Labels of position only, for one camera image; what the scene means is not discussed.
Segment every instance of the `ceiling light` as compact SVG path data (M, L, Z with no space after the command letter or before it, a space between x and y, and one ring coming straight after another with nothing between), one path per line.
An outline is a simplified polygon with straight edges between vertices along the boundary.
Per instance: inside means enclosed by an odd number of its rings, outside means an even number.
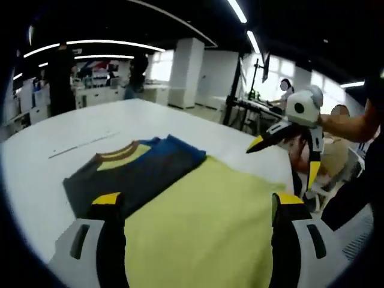
M20 73L20 74L14 76L14 77L13 77L13 80L16 80L16 79L18 79L18 78L20 78L20 77L22 77L22 76L23 76L23 73Z
M357 86L364 86L364 81L361 82L353 82L353 83L347 83L347 84L342 84L340 87L342 88L349 88L349 87L357 87Z
M44 51L44 50L47 50L47 49L51 49L51 48L54 48L54 47L59 47L59 46L60 46L60 44L56 43L56 44L48 45L48 46L45 46L45 47L42 47L42 48L30 51L29 53L24 55L24 58L27 58L28 56L31 56L31 55L36 54L38 52L41 52L41 51Z
M133 59L133 56L124 56L124 55L86 55L86 56L76 56L75 59L88 59L88 58L122 58L122 59Z
M259 49L259 46L257 45L257 42L256 42L256 38L254 37L254 34L252 31L248 31L247 32L247 35L248 35L248 38L250 39L251 41L251 44L253 46L253 49L256 53L260 53L260 49Z
M247 18L245 18L244 13L242 12L239 4L236 2L236 0L227 0L229 5L231 5L232 9L235 11L236 15L238 16L241 23L246 23Z
M67 45L71 45L71 44L85 44L85 43L121 44L121 45L129 45L129 46L136 46L136 47L141 47L141 48L147 48L147 49L151 49L151 50L154 50L154 51L160 51L160 52L164 52L165 51L164 49L161 49L161 48L158 48L158 47L154 47L154 46L150 46L150 45L144 45L144 44L133 43L133 42L126 42L126 41L117 41L117 40L79 40L79 41L68 41ZM56 43L56 44L48 45L48 46L45 46L45 47L42 47L42 48L30 51L29 53L24 55L24 58L27 58L27 57L29 57L29 56L31 56L33 54L38 53L38 52L41 52L41 51L44 51L44 50L47 50L47 49L51 49L51 48L55 48L55 47L59 47L59 46L60 46L60 44Z
M150 46L150 45L144 45L139 43L133 43L133 42L126 42L126 41L118 41L118 40L79 40L79 41L68 41L67 45L71 44L86 44L86 43L107 43L107 44L121 44L121 45L129 45L129 46L136 46L141 48L147 48L155 51L164 52L164 49Z

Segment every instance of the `ceiling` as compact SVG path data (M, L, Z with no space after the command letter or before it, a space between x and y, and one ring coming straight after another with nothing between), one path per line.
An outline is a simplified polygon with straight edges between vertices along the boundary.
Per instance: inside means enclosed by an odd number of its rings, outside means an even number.
M206 47L215 43L216 49L248 53L251 46L245 32L250 29L262 50L291 59L306 69L313 68L340 83L363 80L384 67L380 53L380 44L384 43L383 1L237 0L248 19L243 25L226 0L145 0L192 25L204 37L140 5L139 0L133 1L49 1L34 17L32 47L25 41L22 50L26 53L60 41L85 39L122 40L171 49L177 39L196 37ZM81 48L84 55L132 55L142 51L108 44L83 44ZM38 53L28 61L46 62L49 53ZM365 101L361 88L348 93Z

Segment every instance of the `monitor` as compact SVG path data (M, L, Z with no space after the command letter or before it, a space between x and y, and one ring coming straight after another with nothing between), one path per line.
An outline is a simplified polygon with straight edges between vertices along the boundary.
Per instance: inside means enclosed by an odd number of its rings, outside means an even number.
M264 83L268 78L270 58L271 58L271 55L269 54L269 52L264 53L264 55L263 55L264 69L263 69L263 82L262 83Z

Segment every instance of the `table surface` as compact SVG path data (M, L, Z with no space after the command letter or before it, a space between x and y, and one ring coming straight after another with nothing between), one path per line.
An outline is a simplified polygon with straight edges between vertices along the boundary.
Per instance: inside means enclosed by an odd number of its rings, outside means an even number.
M138 99L71 111L22 130L2 146L8 203L42 261L52 258L55 241L74 221L63 179L97 152L168 134L233 169L285 183L287 191L293 191L287 152L273 146L246 154L254 138L230 127Z

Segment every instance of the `metal stand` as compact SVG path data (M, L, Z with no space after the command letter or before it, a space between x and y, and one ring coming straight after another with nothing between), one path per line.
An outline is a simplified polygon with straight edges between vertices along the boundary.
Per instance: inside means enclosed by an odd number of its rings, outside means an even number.
M230 114L232 112L232 107L236 106L235 101L236 101L236 91L238 89L238 83L239 83L239 78L240 78L240 56L238 58L238 64L236 67L235 71L235 77L233 78L233 83L232 83L232 88L230 91L230 94L227 96L226 100L226 114L223 119L223 124L228 126L229 124L229 119L230 119Z

